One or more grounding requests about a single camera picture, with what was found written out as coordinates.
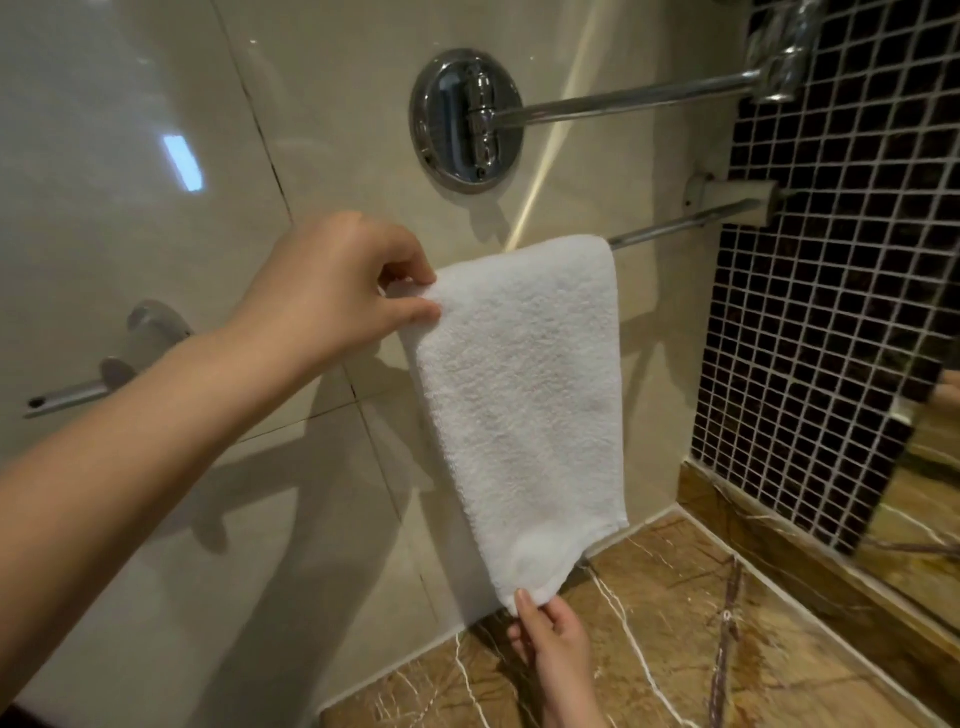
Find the towel rail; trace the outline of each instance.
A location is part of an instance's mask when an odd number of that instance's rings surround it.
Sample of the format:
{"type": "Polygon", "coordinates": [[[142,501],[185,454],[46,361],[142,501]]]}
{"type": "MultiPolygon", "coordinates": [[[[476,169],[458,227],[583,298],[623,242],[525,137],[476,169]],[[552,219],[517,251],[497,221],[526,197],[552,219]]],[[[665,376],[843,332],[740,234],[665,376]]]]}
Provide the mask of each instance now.
{"type": "Polygon", "coordinates": [[[610,243],[611,250],[618,251],[623,248],[629,248],[631,245],[635,245],[636,243],[644,243],[647,240],[653,240],[657,237],[664,237],[665,235],[670,235],[674,232],[685,231],[689,230],[690,228],[702,228],[704,225],[709,225],[710,223],[715,223],[719,220],[725,220],[728,217],[739,215],[741,212],[749,212],[750,210],[757,209],[762,205],[763,202],[760,200],[741,200],[738,203],[723,205],[720,207],[712,207],[711,209],[705,209],[701,212],[697,212],[696,214],[679,218],[678,220],[660,223],[659,225],[654,225],[650,228],[643,228],[642,230],[627,232],[623,235],[617,235],[609,238],[608,242],[610,243]]]}

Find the chrome pipe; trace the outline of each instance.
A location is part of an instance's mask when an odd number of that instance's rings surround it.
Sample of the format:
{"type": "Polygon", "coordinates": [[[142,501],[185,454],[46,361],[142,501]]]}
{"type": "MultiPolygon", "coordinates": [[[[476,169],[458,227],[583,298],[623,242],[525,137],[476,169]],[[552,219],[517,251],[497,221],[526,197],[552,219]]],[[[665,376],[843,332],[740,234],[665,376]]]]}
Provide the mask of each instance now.
{"type": "Polygon", "coordinates": [[[488,111],[487,123],[492,130],[497,131],[534,124],[549,124],[555,121],[586,119],[591,116],[606,116],[638,109],[652,109],[697,99],[743,96],[754,92],[761,76],[762,72],[754,69],[684,84],[649,85],[518,109],[495,109],[488,111]]]}
{"type": "Polygon", "coordinates": [[[748,212],[752,209],[757,209],[762,205],[763,203],[760,200],[741,200],[740,202],[733,203],[732,205],[723,205],[721,207],[705,209],[702,212],[697,212],[694,215],[688,215],[680,218],[679,220],[671,220],[668,223],[660,223],[659,225],[654,225],[651,228],[644,228],[643,230],[627,232],[624,235],[617,235],[616,237],[610,238],[607,242],[610,243],[611,250],[616,252],[631,245],[635,245],[636,243],[645,243],[647,240],[653,240],[657,237],[664,237],[665,235],[670,235],[674,232],[685,231],[689,230],[690,228],[702,228],[704,225],[725,220],[728,217],[739,215],[741,212],[748,212]]]}

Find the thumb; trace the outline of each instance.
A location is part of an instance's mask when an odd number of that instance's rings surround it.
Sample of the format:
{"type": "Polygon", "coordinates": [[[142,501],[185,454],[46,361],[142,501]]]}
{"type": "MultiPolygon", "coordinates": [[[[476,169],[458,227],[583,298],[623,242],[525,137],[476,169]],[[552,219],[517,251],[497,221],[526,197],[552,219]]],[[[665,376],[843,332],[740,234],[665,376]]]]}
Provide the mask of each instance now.
{"type": "Polygon", "coordinates": [[[408,324],[434,324],[440,321],[440,305],[418,296],[385,301],[390,319],[391,330],[408,324]]]}
{"type": "Polygon", "coordinates": [[[514,594],[514,603],[516,612],[523,622],[523,629],[530,635],[530,641],[538,652],[550,644],[553,639],[553,624],[550,618],[537,609],[534,600],[530,598],[530,593],[525,589],[517,589],[514,594]]]}

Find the forearm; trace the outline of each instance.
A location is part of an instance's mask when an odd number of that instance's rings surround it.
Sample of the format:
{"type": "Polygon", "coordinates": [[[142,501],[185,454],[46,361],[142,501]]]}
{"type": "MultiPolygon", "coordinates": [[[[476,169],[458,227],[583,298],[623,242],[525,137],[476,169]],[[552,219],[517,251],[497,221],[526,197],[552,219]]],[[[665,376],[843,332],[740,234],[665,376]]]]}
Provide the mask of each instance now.
{"type": "Polygon", "coordinates": [[[217,456],[288,396],[264,376],[269,355],[223,332],[190,339],[0,474],[0,710],[217,456]]]}

